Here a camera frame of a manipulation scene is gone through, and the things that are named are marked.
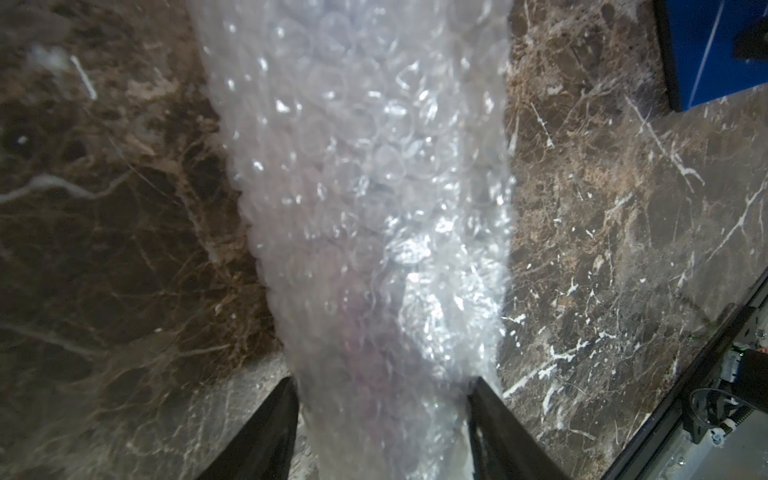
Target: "wrapped object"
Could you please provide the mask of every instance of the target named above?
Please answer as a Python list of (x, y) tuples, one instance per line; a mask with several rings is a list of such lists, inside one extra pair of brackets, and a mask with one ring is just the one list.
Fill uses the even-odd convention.
[(509, 9), (191, 0), (324, 478), (465, 474), (465, 395), (498, 381), (508, 289)]

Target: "blue object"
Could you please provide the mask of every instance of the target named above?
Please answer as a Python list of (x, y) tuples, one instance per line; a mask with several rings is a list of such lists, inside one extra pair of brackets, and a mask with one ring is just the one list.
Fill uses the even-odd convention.
[(674, 110), (768, 82), (768, 61), (733, 57), (733, 40), (768, 14), (767, 0), (657, 0), (655, 6)]

